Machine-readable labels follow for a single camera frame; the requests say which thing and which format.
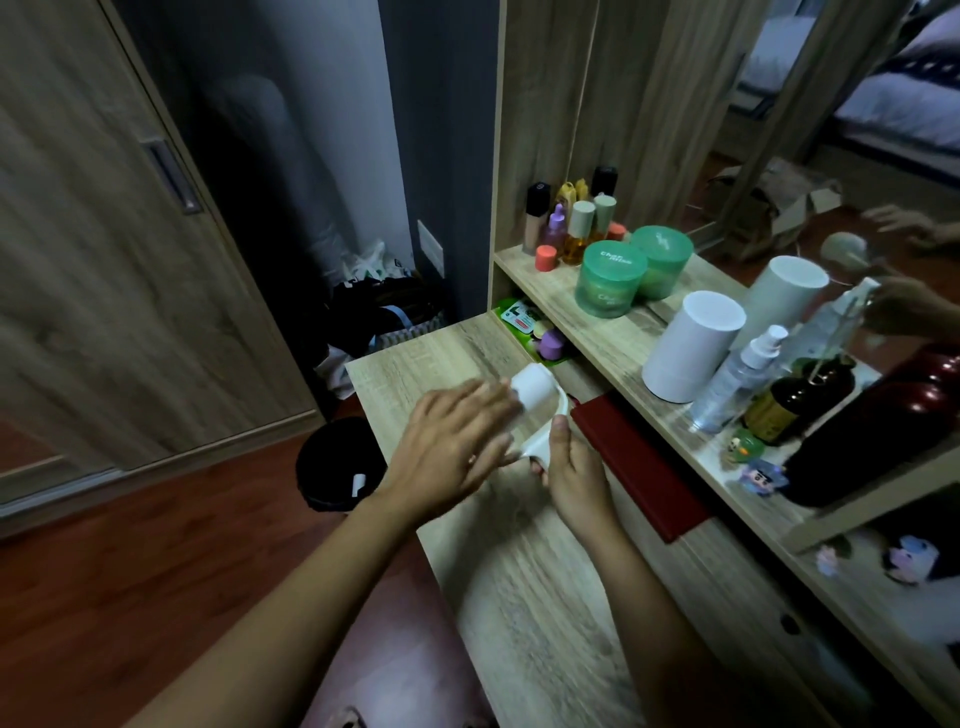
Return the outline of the person's left hand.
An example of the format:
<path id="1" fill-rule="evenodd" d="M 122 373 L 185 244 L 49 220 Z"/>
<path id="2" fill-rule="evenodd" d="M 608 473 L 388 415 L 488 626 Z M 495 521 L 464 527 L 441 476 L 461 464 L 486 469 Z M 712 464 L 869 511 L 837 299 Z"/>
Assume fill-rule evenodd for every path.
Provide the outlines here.
<path id="1" fill-rule="evenodd" d="M 464 491 L 473 455 L 488 446 L 515 449 L 511 427 L 521 414 L 508 379 L 428 392 L 414 406 L 371 510 L 400 533 L 446 514 L 475 493 Z"/>

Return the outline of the dark red notebook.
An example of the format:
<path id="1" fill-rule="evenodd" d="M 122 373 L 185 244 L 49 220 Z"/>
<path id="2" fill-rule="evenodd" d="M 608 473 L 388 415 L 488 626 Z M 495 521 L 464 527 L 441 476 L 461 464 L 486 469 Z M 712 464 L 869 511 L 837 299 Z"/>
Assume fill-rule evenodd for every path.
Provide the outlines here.
<path id="1" fill-rule="evenodd" d="M 578 403 L 571 417 L 666 544 L 714 517 L 702 478 L 622 395 Z"/>

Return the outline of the white cylinder container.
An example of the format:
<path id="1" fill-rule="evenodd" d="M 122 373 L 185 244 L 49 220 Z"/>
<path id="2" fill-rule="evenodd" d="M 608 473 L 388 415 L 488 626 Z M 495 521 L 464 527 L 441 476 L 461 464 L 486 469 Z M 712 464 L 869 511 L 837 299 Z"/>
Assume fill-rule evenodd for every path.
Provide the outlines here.
<path id="1" fill-rule="evenodd" d="M 707 290 L 687 294 L 643 364 L 642 383 L 667 403 L 693 402 L 746 322 L 746 311 L 731 297 Z"/>

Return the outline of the green cosmetic jar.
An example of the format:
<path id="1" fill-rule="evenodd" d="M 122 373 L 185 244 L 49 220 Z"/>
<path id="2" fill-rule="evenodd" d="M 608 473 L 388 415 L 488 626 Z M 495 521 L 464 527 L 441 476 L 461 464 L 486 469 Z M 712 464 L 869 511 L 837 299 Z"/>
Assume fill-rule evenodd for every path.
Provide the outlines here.
<path id="1" fill-rule="evenodd" d="M 632 307 L 649 259 L 638 247 L 601 240 L 585 248 L 574 292 L 577 306 L 601 319 L 615 319 Z"/>

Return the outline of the black waste bin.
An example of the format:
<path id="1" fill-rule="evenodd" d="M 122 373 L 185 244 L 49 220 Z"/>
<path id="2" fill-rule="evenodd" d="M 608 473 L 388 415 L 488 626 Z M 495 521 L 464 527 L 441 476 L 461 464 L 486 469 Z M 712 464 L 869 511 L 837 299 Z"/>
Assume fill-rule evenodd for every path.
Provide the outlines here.
<path id="1" fill-rule="evenodd" d="M 326 423 L 303 443 L 295 460 L 295 480 L 307 506 L 320 513 L 350 513 L 355 474 L 367 477 L 366 497 L 377 491 L 387 462 L 368 420 L 347 417 Z"/>

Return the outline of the green duck figurine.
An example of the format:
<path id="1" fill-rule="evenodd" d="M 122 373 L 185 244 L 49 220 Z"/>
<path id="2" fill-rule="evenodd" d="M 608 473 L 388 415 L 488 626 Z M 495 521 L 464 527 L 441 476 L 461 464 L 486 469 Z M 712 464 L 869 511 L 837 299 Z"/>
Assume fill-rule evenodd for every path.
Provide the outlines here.
<path id="1" fill-rule="evenodd" d="M 766 448 L 766 443 L 756 434 L 745 427 L 738 427 L 723 445 L 721 459 L 731 467 L 736 467 L 762 457 Z"/>

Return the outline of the black bag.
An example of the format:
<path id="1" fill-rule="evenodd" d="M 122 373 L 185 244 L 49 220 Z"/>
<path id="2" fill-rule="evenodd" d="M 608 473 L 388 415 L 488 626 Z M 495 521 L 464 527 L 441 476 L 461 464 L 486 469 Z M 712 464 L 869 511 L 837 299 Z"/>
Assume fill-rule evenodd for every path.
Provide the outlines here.
<path id="1" fill-rule="evenodd" d="M 392 334 L 411 334 L 445 312 L 442 289 L 415 275 L 367 277 L 334 287 L 323 341 L 353 358 L 365 356 Z"/>

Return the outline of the amber bottle with beige cap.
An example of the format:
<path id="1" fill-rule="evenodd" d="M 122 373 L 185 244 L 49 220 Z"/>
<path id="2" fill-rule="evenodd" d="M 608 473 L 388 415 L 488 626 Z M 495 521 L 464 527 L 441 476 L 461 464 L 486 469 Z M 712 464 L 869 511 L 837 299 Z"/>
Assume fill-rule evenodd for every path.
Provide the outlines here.
<path id="1" fill-rule="evenodd" d="M 578 200 L 572 205 L 566 239 L 559 256 L 563 264 L 577 266 L 582 263 L 584 252 L 590 242 L 595 211 L 595 203 L 591 200 Z"/>

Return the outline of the purple dropper bottle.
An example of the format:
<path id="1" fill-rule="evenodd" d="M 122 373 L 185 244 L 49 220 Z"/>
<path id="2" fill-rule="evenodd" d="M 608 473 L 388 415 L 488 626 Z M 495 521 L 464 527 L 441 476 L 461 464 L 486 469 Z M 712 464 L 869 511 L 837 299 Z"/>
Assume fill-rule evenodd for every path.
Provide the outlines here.
<path id="1" fill-rule="evenodd" d="M 539 238 L 539 246 L 550 247 L 557 256 L 560 254 L 567 238 L 567 210 L 562 202 L 555 204 Z"/>

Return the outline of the blue cartoon figurine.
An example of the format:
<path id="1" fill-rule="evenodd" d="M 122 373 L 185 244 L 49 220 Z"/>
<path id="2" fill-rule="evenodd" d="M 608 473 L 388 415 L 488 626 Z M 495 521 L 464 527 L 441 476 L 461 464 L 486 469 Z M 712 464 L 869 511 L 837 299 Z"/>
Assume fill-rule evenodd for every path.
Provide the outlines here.
<path id="1" fill-rule="evenodd" d="M 789 484 L 786 469 L 762 458 L 750 459 L 739 473 L 737 481 L 748 491 L 767 497 Z"/>

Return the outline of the black-capped foundation bottle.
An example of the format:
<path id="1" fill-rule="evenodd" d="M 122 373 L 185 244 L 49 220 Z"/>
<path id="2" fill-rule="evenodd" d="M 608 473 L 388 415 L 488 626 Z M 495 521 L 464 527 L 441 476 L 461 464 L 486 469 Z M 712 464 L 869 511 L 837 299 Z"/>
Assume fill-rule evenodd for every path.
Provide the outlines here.
<path id="1" fill-rule="evenodd" d="M 553 211 L 553 197 L 551 186 L 544 181 L 537 181 L 528 187 L 525 195 L 524 230 L 522 251 L 528 256 L 534 256 L 540 245 L 542 229 L 549 214 Z"/>

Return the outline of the dark amber diffuser bottle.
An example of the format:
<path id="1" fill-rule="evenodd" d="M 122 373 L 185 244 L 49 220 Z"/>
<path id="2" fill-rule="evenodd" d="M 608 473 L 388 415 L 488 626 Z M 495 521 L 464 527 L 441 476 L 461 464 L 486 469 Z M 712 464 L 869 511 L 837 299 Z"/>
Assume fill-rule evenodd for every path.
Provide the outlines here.
<path id="1" fill-rule="evenodd" d="M 742 426 L 768 446 L 802 435 L 855 391 L 856 366 L 847 354 L 798 359 L 750 404 L 740 418 Z"/>

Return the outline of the dark red round vase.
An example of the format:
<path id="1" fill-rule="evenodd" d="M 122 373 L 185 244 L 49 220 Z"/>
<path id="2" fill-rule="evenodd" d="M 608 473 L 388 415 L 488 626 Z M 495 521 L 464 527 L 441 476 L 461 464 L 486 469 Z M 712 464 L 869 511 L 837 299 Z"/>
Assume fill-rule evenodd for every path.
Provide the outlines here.
<path id="1" fill-rule="evenodd" d="M 960 423 L 960 344 L 921 346 L 805 437 L 780 493 L 823 508 L 938 446 Z"/>

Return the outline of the wooden wardrobe door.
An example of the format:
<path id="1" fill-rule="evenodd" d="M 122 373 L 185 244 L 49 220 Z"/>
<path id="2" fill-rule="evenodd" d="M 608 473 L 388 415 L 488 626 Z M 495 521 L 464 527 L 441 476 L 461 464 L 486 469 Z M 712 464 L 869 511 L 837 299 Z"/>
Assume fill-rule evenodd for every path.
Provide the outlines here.
<path id="1" fill-rule="evenodd" d="M 0 533 L 324 421 L 115 0 L 0 0 Z"/>

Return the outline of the large wall mirror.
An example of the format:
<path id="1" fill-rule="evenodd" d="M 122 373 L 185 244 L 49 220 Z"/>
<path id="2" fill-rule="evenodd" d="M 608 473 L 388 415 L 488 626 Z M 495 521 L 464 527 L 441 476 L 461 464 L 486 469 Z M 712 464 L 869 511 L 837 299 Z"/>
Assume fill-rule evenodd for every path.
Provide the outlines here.
<path id="1" fill-rule="evenodd" d="M 727 114 L 772 0 L 580 0 L 586 55 L 567 173 L 611 164 L 630 224 L 679 223 L 708 153 L 740 164 L 708 240 L 733 234 L 752 187 L 775 157 L 833 173 L 848 200 L 886 193 L 960 213 L 953 190 L 919 173 L 864 160 L 838 143 L 817 150 L 841 101 L 877 70 L 913 0 L 824 0 L 798 59 L 762 121 Z"/>

